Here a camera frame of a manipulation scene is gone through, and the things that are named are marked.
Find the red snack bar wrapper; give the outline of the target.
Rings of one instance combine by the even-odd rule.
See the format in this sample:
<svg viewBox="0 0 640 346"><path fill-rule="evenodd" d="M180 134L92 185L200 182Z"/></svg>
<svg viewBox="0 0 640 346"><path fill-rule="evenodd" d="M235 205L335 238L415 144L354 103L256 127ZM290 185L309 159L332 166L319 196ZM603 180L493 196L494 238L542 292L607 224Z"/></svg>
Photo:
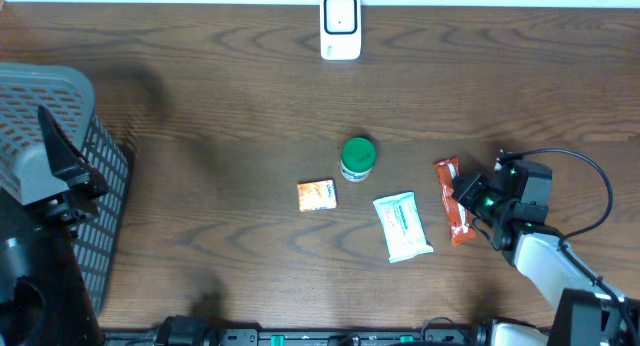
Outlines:
<svg viewBox="0 0 640 346"><path fill-rule="evenodd" d="M443 159L436 162L434 168L438 175L441 199L449 222L451 243L458 246L476 237L476 232L471 227L469 212L453 198L453 180L459 175L459 160L457 157Z"/></svg>

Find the teal wet wipes pack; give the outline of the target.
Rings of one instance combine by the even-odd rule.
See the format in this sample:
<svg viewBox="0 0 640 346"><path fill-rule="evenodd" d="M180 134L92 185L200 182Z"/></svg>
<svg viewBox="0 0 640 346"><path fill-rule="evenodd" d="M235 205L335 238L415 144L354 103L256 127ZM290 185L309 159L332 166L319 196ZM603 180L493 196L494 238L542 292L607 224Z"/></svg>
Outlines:
<svg viewBox="0 0 640 346"><path fill-rule="evenodd" d="M378 198L373 206L383 227L390 263L434 252L425 236L412 191Z"/></svg>

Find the green lid white jar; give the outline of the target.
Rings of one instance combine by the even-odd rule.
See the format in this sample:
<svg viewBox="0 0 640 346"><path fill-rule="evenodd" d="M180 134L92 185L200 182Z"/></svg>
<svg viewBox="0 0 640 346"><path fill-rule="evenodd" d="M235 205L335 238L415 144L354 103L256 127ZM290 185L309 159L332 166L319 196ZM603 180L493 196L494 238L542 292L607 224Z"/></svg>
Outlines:
<svg viewBox="0 0 640 346"><path fill-rule="evenodd" d="M350 182L361 182L371 174L376 158L375 145L369 139L351 138L345 142L341 151L341 174Z"/></svg>

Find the orange small packet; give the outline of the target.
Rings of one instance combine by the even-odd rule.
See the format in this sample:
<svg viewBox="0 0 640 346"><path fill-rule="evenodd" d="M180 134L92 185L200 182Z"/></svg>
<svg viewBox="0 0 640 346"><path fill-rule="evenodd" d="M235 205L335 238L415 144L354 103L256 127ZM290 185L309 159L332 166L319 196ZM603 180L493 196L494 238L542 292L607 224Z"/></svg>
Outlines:
<svg viewBox="0 0 640 346"><path fill-rule="evenodd" d="M333 180L322 180L297 185L299 211L330 210L337 207Z"/></svg>

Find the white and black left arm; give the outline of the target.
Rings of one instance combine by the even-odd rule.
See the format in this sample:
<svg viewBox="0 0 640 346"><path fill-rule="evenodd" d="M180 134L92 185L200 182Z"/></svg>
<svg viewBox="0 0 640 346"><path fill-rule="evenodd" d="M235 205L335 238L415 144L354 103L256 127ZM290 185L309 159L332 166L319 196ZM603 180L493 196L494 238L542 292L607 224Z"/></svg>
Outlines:
<svg viewBox="0 0 640 346"><path fill-rule="evenodd" d="M50 173L68 188L27 206L1 193L1 342L102 345L71 228L98 215L108 184L44 106L38 121Z"/></svg>

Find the white barcode scanner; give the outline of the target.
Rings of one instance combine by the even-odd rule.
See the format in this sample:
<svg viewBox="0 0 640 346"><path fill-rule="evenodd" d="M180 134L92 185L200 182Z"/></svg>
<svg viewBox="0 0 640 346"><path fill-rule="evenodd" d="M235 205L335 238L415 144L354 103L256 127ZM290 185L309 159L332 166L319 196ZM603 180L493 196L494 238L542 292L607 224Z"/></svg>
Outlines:
<svg viewBox="0 0 640 346"><path fill-rule="evenodd" d="M328 61L357 59L362 48L361 0L321 0L320 54Z"/></svg>

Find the grey plastic basket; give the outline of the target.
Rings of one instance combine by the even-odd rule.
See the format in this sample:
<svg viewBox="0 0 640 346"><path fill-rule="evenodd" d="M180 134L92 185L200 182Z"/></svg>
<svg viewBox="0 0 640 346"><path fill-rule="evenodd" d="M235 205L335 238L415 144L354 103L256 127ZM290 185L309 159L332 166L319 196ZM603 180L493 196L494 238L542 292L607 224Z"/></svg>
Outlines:
<svg viewBox="0 0 640 346"><path fill-rule="evenodd" d="M40 109L79 153L62 163L46 148ZM1 188L24 206L61 209L65 196L78 237L72 247L89 300L103 309L130 182L125 152L95 113L90 80L66 66L1 65Z"/></svg>

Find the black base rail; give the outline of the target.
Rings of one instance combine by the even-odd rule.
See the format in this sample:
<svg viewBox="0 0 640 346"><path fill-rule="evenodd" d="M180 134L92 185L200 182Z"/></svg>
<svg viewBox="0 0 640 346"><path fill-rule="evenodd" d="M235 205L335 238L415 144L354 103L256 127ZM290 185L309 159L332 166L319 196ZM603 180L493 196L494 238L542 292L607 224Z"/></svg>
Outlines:
<svg viewBox="0 0 640 346"><path fill-rule="evenodd" d="M470 331L450 327L420 331L258 331L255 329L213 330L200 341L162 342L154 330L108 331L105 345L206 345L206 346L328 346L328 345L479 345Z"/></svg>

